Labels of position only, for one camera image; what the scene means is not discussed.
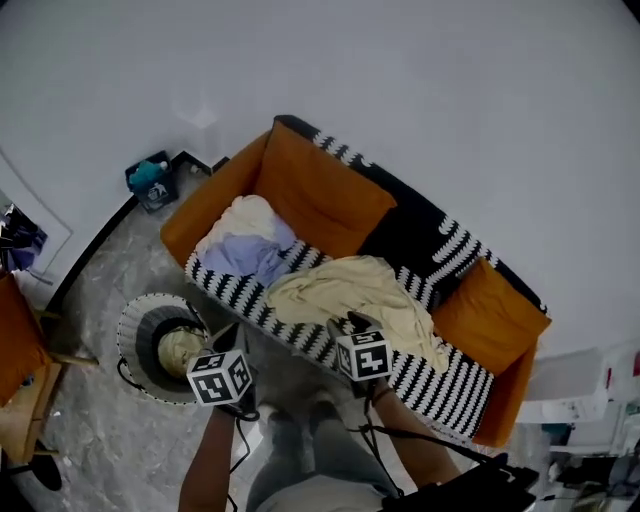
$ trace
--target orange cushion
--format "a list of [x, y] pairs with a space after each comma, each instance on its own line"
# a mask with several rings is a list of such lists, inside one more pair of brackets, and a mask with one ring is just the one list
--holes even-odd
[[0, 407], [25, 379], [51, 359], [27, 301], [12, 274], [0, 278]]
[[485, 259], [433, 314], [438, 335], [495, 376], [534, 345], [551, 323]]
[[393, 197], [301, 135], [274, 123], [254, 193], [296, 236], [333, 258], [356, 254]]

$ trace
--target clothing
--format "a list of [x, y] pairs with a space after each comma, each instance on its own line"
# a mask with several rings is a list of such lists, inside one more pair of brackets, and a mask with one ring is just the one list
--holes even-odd
[[282, 489], [256, 512], [376, 512], [381, 508], [382, 496], [371, 486], [319, 475]]
[[273, 414], [269, 425], [273, 453], [249, 491], [247, 512], [373, 512], [382, 508], [383, 497], [397, 497], [382, 467], [351, 437], [337, 413], [312, 429], [315, 471], [309, 474], [302, 470], [300, 427], [286, 413]]
[[222, 242], [207, 249], [202, 264], [232, 276], [255, 274], [257, 281], [268, 287], [290, 271], [280, 251], [276, 242], [258, 235], [226, 234]]
[[267, 291], [267, 305], [284, 323], [324, 325], [349, 311], [364, 313], [382, 324], [394, 349], [424, 357], [439, 374], [449, 366], [431, 315], [382, 259], [351, 256], [284, 276]]
[[196, 245], [198, 258], [203, 259], [207, 249], [222, 242], [227, 234], [258, 235], [276, 242], [281, 250], [288, 249], [296, 241], [291, 228], [275, 214], [267, 200], [255, 195], [239, 196], [233, 200], [209, 233]]

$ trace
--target black cable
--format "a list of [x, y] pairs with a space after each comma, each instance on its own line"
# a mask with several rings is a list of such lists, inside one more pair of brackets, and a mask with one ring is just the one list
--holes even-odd
[[[242, 457], [238, 459], [238, 461], [229, 470], [229, 474], [233, 473], [236, 469], [238, 469], [238, 466], [242, 464], [245, 460], [247, 460], [247, 457], [249, 457], [249, 455], [251, 455], [251, 447], [249, 446], [249, 442], [247, 441], [247, 438], [244, 436], [244, 432], [240, 427], [240, 418], [237, 416], [236, 416], [236, 428], [238, 429], [238, 433], [240, 434], [240, 438], [242, 439], [242, 442], [247, 448], [247, 453], [245, 453]], [[231, 503], [231, 506], [233, 507], [233, 512], [238, 512], [238, 505], [236, 505], [236, 502], [233, 501], [231, 494], [227, 494], [227, 499], [229, 500], [229, 503]]]
[[242, 428], [240, 428], [240, 418], [236, 418], [236, 428], [238, 429], [238, 434], [240, 434], [240, 439], [242, 439], [242, 442], [247, 448], [247, 453], [245, 453], [242, 457], [240, 457], [240, 459], [238, 459], [238, 461], [233, 465], [233, 467], [229, 471], [229, 474], [233, 473], [237, 469], [237, 467], [240, 464], [242, 464], [245, 460], [247, 460], [247, 457], [249, 457], [249, 455], [251, 455], [251, 447], [249, 446], [249, 442], [247, 441], [247, 438], [244, 437], [244, 432], [242, 432]]
[[383, 471], [387, 475], [387, 478], [395, 487], [396, 492], [398, 493], [398, 496], [402, 497], [404, 496], [404, 491], [400, 489], [400, 487], [398, 487], [394, 482], [393, 478], [391, 478], [389, 471], [387, 471], [387, 467], [384, 465], [384, 462], [382, 462], [382, 457], [380, 456], [380, 450], [378, 449], [378, 441], [376, 440], [373, 421], [371, 420], [371, 416], [369, 414], [374, 391], [375, 391], [375, 381], [372, 380], [369, 382], [369, 386], [367, 387], [367, 393], [364, 399], [364, 417], [367, 420], [368, 430], [371, 432], [371, 439], [367, 438], [364, 430], [359, 429], [359, 432], [360, 432], [360, 435], [362, 436], [362, 439], [364, 439], [365, 443], [367, 443], [367, 446], [371, 450], [371, 453], [373, 454], [374, 458], [378, 461], [378, 464], [380, 464]]

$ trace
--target gray floor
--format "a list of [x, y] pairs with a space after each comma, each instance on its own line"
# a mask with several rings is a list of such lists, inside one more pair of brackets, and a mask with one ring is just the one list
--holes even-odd
[[[181, 198], [204, 179], [183, 171]], [[52, 348], [93, 355], [100, 366], [67, 368], [42, 436], [48, 448], [61, 453], [56, 460], [63, 489], [50, 492], [30, 474], [14, 479], [37, 511], [177, 510], [180, 485], [210, 411], [151, 400], [127, 386], [115, 369], [118, 317], [127, 301], [139, 295], [157, 291], [181, 295], [203, 314], [212, 331], [231, 320], [185, 282], [182, 270], [160, 241], [159, 229], [175, 206], [154, 215], [136, 207], [93, 256], [64, 301], [64, 318], [52, 337]], [[257, 332], [251, 333], [251, 346], [256, 347], [251, 362], [259, 372], [261, 396], [282, 402], [285, 397], [308, 395], [322, 383], [338, 395], [345, 421], [362, 424], [361, 404], [337, 381], [302, 359], [292, 358], [286, 349]], [[295, 409], [298, 404], [287, 405]], [[251, 425], [244, 428], [248, 431]], [[259, 438], [252, 431], [251, 439]], [[251, 457], [231, 478], [230, 492], [241, 510], [270, 450], [268, 441], [254, 444]], [[242, 453], [239, 447], [237, 456]], [[381, 453], [396, 483], [405, 491], [415, 489], [386, 439], [381, 439]], [[537, 427], [520, 427], [509, 453], [516, 463], [544, 470], [548, 450]], [[468, 469], [468, 462], [455, 460], [461, 469]]]

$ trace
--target black strap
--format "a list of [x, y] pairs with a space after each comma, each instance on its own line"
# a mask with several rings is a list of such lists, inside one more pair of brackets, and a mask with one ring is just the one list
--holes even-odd
[[136, 388], [140, 391], [144, 391], [144, 388], [140, 385], [140, 384], [136, 384], [135, 382], [127, 379], [124, 374], [122, 373], [122, 365], [123, 364], [127, 364], [127, 362], [125, 361], [124, 357], [120, 358], [120, 361], [118, 361], [118, 373], [120, 374], [120, 377], [122, 377], [122, 380], [125, 381], [127, 384], [129, 384], [129, 386]]

